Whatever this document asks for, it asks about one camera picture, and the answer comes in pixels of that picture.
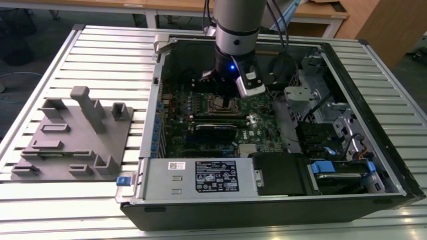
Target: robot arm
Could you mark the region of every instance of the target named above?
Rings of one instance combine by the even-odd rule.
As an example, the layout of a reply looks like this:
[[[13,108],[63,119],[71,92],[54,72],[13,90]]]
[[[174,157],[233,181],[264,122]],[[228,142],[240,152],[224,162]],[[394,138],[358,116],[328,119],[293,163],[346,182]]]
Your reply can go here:
[[[300,0],[280,0],[286,22]],[[265,18],[266,0],[216,0],[214,67],[204,75],[217,83],[216,92],[225,98],[245,98],[265,91],[254,59],[254,47]]]

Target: slotted metal surface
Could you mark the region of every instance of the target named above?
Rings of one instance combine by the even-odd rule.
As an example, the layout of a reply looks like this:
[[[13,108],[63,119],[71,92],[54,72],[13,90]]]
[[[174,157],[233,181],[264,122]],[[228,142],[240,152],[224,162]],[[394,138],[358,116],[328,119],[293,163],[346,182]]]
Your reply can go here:
[[[137,169],[138,147],[144,128],[148,93],[153,74],[152,42],[156,31],[138,28],[86,26],[73,31],[53,60],[33,105],[19,114],[14,128],[0,145],[6,149],[0,161],[0,236],[1,239],[381,239],[420,240],[427,235],[427,200],[394,210],[376,212],[349,223],[214,229],[209,231],[138,231],[125,218],[114,201],[113,182],[7,183],[11,164],[19,159],[19,149],[43,117],[37,108],[45,97],[61,97],[66,105],[70,88],[87,86],[90,97],[102,106],[114,101],[136,109],[132,118],[122,173]],[[170,34],[198,35],[178,31]],[[260,38],[277,39],[260,35]],[[413,104],[408,93],[389,74],[369,47],[354,40],[292,37],[292,40],[328,42],[352,77],[354,85],[374,113],[404,162],[421,188],[427,188],[427,126],[425,115]],[[124,188],[130,196],[132,189]]]

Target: gray cylinder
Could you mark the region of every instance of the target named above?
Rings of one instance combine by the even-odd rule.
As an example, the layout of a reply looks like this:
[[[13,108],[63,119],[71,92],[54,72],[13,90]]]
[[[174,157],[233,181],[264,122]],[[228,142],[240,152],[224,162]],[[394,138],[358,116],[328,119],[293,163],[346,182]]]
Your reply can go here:
[[[216,0],[214,43],[225,54],[240,56],[256,47],[266,0]]]
[[[261,25],[266,0],[216,0],[216,22],[233,32],[250,32]]]

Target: power supply label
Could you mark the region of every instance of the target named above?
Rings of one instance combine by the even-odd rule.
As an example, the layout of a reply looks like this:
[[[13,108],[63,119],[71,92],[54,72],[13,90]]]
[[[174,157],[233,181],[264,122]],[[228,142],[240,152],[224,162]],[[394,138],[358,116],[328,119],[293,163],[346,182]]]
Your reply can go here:
[[[236,161],[196,161],[194,190],[198,193],[238,192]]]

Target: barcode sticker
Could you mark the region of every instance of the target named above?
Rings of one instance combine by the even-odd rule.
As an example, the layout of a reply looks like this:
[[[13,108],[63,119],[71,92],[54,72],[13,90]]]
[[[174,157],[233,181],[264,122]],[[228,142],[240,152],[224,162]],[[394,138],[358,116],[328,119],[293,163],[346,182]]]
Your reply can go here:
[[[185,162],[184,161],[169,161],[166,169],[168,170],[185,170]]]

